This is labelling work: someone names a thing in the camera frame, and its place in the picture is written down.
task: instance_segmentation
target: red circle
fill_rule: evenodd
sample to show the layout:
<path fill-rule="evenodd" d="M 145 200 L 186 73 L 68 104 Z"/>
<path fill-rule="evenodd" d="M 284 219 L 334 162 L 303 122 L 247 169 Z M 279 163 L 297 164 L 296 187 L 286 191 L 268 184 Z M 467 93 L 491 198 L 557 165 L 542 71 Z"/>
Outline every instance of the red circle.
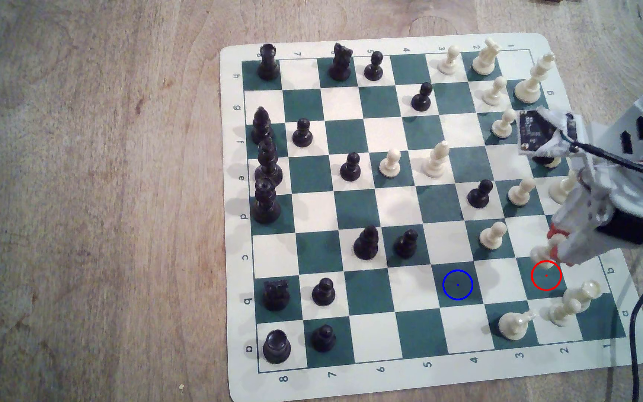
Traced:
<path fill-rule="evenodd" d="M 555 286 L 553 286 L 553 287 L 551 287 L 551 288 L 549 288 L 549 289 L 543 289 L 543 288 L 540 288 L 540 287 L 535 283 L 535 278 L 533 277 L 533 274 L 535 273 L 535 268 L 537 268 L 537 266 L 538 266 L 538 265 L 540 265 L 540 264 L 541 264 L 541 263 L 543 263 L 543 262 L 549 262 L 549 263 L 551 263 L 552 265 L 556 266 L 556 267 L 557 267 L 557 270 L 559 271 L 559 280 L 557 281 L 557 285 L 555 285 Z M 534 266 L 534 267 L 532 267 L 532 271 L 530 271 L 530 280 L 532 281 L 532 284 L 533 284 L 533 285 L 535 285 L 535 288 L 538 288 L 538 289 L 540 289 L 540 290 L 544 290 L 545 292 L 549 292 L 550 290 L 555 290 L 555 289 L 559 286 L 559 283 L 560 283 L 560 282 L 562 282 L 562 269 L 560 269 L 560 268 L 559 268 L 559 264 L 558 264 L 558 263 L 556 263 L 555 261 L 550 261 L 550 260 L 543 260 L 543 261 L 540 261 L 540 262 L 538 262 L 537 264 L 535 264 L 535 266 Z"/>

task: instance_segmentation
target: chessboard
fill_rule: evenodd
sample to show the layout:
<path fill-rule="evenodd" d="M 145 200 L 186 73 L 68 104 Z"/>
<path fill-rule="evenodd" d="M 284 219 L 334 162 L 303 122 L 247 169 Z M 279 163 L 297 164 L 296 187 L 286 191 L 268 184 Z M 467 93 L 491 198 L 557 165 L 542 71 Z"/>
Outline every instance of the chessboard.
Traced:
<path fill-rule="evenodd" d="M 491 36 L 502 50 L 490 74 L 471 64 Z M 479 380 L 535 376 L 630 364 L 629 320 L 637 291 L 621 251 L 581 265 L 534 269 L 533 246 L 547 244 L 551 216 L 560 208 L 548 195 L 568 175 L 567 160 L 553 168 L 519 155 L 516 124 L 506 139 L 491 125 L 503 112 L 570 109 L 559 73 L 547 73 L 537 102 L 526 104 L 514 87 L 550 52 L 535 33 L 430 36 L 339 41 L 353 50 L 352 73 L 329 76 L 335 42 L 278 43 L 279 76 L 261 79 L 261 45 L 227 47 L 220 53 L 224 157 L 227 340 L 230 395 L 236 402 L 289 401 Z M 438 65 L 454 45 L 457 69 Z M 380 51 L 382 77 L 364 69 Z M 482 94 L 495 78 L 506 89 L 498 106 Z M 431 105 L 411 105 L 422 83 L 432 85 Z M 283 178 L 274 189 L 281 214 L 272 223 L 251 219 L 255 205 L 258 146 L 251 135 L 259 106 L 269 114 Z M 301 118 L 311 144 L 292 141 Z M 423 164 L 440 141 L 450 153 L 439 178 Z M 389 149 L 400 151 L 400 172 L 380 173 Z M 361 175 L 348 182 L 340 169 L 359 155 Z M 518 207 L 507 196 L 523 178 L 536 187 Z M 486 207 L 469 205 L 481 180 L 493 183 Z M 483 229 L 506 225 L 502 244 L 479 244 Z M 359 259 L 353 245 L 365 227 L 378 232 L 378 253 Z M 400 258 L 394 243 L 417 232 L 416 252 Z M 312 290 L 329 278 L 335 299 L 318 306 Z M 289 301 L 265 307 L 265 282 L 286 280 Z M 548 318 L 567 289 L 585 281 L 601 296 L 564 327 Z M 518 341 L 499 332 L 508 312 L 539 313 Z M 330 325 L 336 343 L 319 352 L 312 333 Z M 270 363 L 268 334 L 281 330 L 289 357 Z M 643 363 L 643 314 L 637 321 Z"/>

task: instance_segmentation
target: black cable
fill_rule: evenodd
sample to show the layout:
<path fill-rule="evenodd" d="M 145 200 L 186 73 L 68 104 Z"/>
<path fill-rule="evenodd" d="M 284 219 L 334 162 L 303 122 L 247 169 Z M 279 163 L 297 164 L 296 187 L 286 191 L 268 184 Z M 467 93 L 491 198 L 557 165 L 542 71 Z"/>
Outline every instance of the black cable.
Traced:
<path fill-rule="evenodd" d="M 637 315 L 643 304 L 643 293 L 630 317 L 630 353 L 631 353 L 631 402 L 639 400 L 639 363 L 637 362 Z"/>

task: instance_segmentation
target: blue circle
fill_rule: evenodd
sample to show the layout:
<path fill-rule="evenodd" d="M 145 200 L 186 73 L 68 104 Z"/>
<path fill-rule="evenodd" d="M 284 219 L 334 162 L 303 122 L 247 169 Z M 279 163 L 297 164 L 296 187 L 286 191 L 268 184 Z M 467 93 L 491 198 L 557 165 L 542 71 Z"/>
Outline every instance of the blue circle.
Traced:
<path fill-rule="evenodd" d="M 446 278 L 448 278 L 448 275 L 451 275 L 451 273 L 453 273 L 453 272 L 462 272 L 462 273 L 464 273 L 464 274 L 468 277 L 468 279 L 470 279 L 470 290 L 468 291 L 468 294 L 467 294 L 467 295 L 465 295 L 465 296 L 461 297 L 460 299 L 457 299 L 457 298 L 455 298 L 455 297 L 453 297 L 453 296 L 449 295 L 449 294 L 448 294 L 448 292 L 446 292 Z M 465 272 L 465 271 L 464 271 L 464 270 L 462 270 L 462 269 L 453 269 L 451 272 L 448 272 L 448 273 L 446 274 L 446 276 L 444 276 L 444 277 L 443 277 L 443 293 L 445 293 L 445 294 L 446 294 L 446 296 L 450 297 L 450 298 L 451 298 L 451 299 L 453 299 L 453 300 L 464 300 L 464 299 L 467 299 L 467 298 L 468 298 L 468 296 L 470 296 L 470 294 L 471 294 L 471 293 L 473 293 L 473 278 L 471 278 L 471 276 L 470 276 L 470 274 L 469 274 L 468 272 Z"/>

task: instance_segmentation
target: wooden table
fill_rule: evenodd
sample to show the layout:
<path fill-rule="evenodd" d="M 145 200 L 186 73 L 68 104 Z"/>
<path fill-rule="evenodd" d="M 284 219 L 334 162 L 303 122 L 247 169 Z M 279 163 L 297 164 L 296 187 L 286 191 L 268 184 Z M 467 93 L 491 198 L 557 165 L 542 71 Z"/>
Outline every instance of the wooden table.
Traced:
<path fill-rule="evenodd" d="M 643 0 L 0 1 L 0 400 L 228 400 L 222 47 L 474 32 L 545 35 L 589 119 L 643 94 Z M 617 368 L 338 400 L 630 390 Z"/>

